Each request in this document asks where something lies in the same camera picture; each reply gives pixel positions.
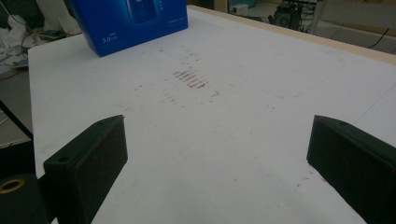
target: floor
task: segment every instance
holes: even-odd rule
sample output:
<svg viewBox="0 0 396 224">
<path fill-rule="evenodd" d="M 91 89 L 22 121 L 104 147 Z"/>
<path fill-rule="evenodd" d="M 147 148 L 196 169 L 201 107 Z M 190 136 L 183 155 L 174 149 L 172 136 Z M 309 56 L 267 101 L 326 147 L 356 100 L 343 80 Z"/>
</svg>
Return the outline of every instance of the floor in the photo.
<svg viewBox="0 0 396 224">
<path fill-rule="evenodd" d="M 274 15 L 278 4 L 258 0 L 255 7 L 248 10 L 251 17 L 260 17 L 263 22 L 268 23 L 268 16 Z M 303 16 L 304 29 L 309 26 L 310 16 Z M 368 34 L 334 24 L 324 23 L 318 29 L 318 35 L 355 44 L 367 48 L 375 43 L 381 35 Z M 381 42 L 375 46 L 375 49 L 394 53 L 396 52 L 396 38 L 384 37 Z M 0 99 L 8 108 L 21 120 L 22 123 L 30 130 L 33 130 L 31 104 L 30 104 L 30 87 L 28 70 L 0 70 Z M 0 112 L 0 148 L 8 147 L 11 144 L 18 144 L 26 141 L 28 138 L 17 128 L 17 126 L 7 116 Z"/>
</svg>

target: white tabletop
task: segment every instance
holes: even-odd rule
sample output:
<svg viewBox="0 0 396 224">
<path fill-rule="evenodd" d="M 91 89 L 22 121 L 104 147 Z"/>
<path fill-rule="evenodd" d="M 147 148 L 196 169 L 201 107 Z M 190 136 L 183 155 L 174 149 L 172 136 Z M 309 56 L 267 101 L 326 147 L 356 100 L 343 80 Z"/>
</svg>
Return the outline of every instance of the white tabletop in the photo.
<svg viewBox="0 0 396 224">
<path fill-rule="evenodd" d="M 82 35 L 31 49 L 38 175 L 122 114 L 129 160 L 93 223 L 364 223 L 306 162 L 312 121 L 396 146 L 396 65 L 213 14 L 104 58 Z"/>
</svg>

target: black cable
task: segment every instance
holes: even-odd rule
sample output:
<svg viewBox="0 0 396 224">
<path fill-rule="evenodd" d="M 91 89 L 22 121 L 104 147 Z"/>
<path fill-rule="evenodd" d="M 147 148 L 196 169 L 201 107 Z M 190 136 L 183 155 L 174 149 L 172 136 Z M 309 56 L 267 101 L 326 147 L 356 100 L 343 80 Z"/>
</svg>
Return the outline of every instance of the black cable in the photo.
<svg viewBox="0 0 396 224">
<path fill-rule="evenodd" d="M 28 136 L 30 139 L 33 140 L 33 134 L 23 125 L 23 123 L 8 109 L 8 107 L 0 100 L 0 108 L 3 112 L 9 117 L 12 122 L 17 125 L 17 127 Z"/>
<path fill-rule="evenodd" d="M 332 36 L 329 37 L 329 39 L 333 39 L 340 31 L 344 28 L 344 24 L 341 25 L 341 27 L 334 33 Z"/>
<path fill-rule="evenodd" d="M 370 46 L 370 47 L 368 47 L 367 49 L 370 49 L 370 48 L 372 48 L 372 47 L 374 47 L 375 45 L 377 45 L 378 43 L 379 43 L 379 41 L 381 41 L 382 40 L 382 38 L 384 37 L 384 35 L 387 33 L 389 31 L 389 28 L 385 31 L 385 33 L 384 34 L 382 34 L 381 35 L 381 38 L 379 38 L 379 40 L 378 41 L 376 41 L 376 43 L 375 44 L 373 44 L 372 46 Z"/>
<path fill-rule="evenodd" d="M 23 23 L 21 21 L 17 21 L 17 19 L 15 19 L 15 17 L 12 14 L 9 14 L 9 15 L 12 17 L 12 19 L 14 19 L 15 22 L 20 23 L 22 25 L 27 25 L 26 23 Z"/>
</svg>

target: cable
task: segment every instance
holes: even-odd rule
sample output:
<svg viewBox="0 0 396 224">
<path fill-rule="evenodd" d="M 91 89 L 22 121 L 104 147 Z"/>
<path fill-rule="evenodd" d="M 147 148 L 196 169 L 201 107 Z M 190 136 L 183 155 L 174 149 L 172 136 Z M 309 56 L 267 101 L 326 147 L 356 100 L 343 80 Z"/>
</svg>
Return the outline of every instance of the cable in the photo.
<svg viewBox="0 0 396 224">
<path fill-rule="evenodd" d="M 11 147 L 12 145 L 14 145 L 16 143 L 19 143 L 19 142 L 21 142 L 23 140 L 26 140 L 26 137 L 20 138 L 18 140 L 12 141 L 12 142 L 3 143 L 3 144 L 0 145 L 0 148 L 2 148 L 2 147 Z"/>
<path fill-rule="evenodd" d="M 0 121 L 0 125 L 6 123 L 7 120 L 9 120 L 9 118 L 5 118 L 5 119 L 3 119 L 2 121 Z"/>
<path fill-rule="evenodd" d="M 21 71 L 20 71 L 20 72 L 17 72 L 17 73 L 14 74 L 14 75 L 9 76 L 9 77 L 2 77 L 2 78 L 0 78 L 0 82 L 5 81 L 5 80 L 7 80 L 7 79 L 10 79 L 10 78 L 12 78 L 12 77 L 15 77 L 15 76 L 19 75 L 20 73 L 21 73 Z"/>
<path fill-rule="evenodd" d="M 374 47 L 375 45 L 377 45 L 377 44 L 379 43 L 379 41 L 382 40 L 382 38 L 384 37 L 384 35 L 385 35 L 388 31 L 389 31 L 389 28 L 385 31 L 384 34 L 381 35 L 381 38 L 379 38 L 378 41 L 376 41 L 375 44 L 373 44 L 372 46 L 368 47 L 367 49 L 370 49 L 370 48 Z"/>
<path fill-rule="evenodd" d="M 341 24 L 341 27 L 334 33 L 332 36 L 329 37 L 329 39 L 333 39 L 340 31 L 344 28 L 344 24 Z"/>
<path fill-rule="evenodd" d="M 6 8 L 6 6 L 4 6 L 3 1 L 0 1 L 0 5 L 3 7 L 4 11 L 8 14 L 8 16 L 12 17 L 12 19 L 14 19 L 15 22 L 27 26 L 26 23 L 23 23 L 23 22 L 21 22 L 21 21 L 17 21 L 17 20 L 15 19 L 15 17 L 14 17 L 11 13 L 9 13 L 8 9 Z"/>
<path fill-rule="evenodd" d="M 9 117 L 9 119 L 12 120 L 12 122 L 17 125 L 17 127 L 30 139 L 33 140 L 33 134 L 30 132 L 29 129 L 24 126 L 24 124 L 8 109 L 8 107 L 3 103 L 3 101 L 0 99 L 0 109 L 4 111 L 4 113 Z"/>
<path fill-rule="evenodd" d="M 22 42 L 21 42 L 21 55 L 24 59 L 28 59 L 25 55 L 25 53 L 23 52 L 23 42 L 26 39 L 27 35 L 23 38 Z"/>
</svg>

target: blue box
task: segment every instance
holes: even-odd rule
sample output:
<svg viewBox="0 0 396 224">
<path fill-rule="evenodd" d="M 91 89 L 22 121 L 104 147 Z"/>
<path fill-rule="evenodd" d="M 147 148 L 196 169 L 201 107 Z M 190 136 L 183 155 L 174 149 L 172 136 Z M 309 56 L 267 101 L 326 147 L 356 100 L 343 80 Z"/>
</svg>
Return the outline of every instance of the blue box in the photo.
<svg viewBox="0 0 396 224">
<path fill-rule="evenodd" d="M 99 56 L 187 29 L 186 0 L 68 0 Z"/>
</svg>

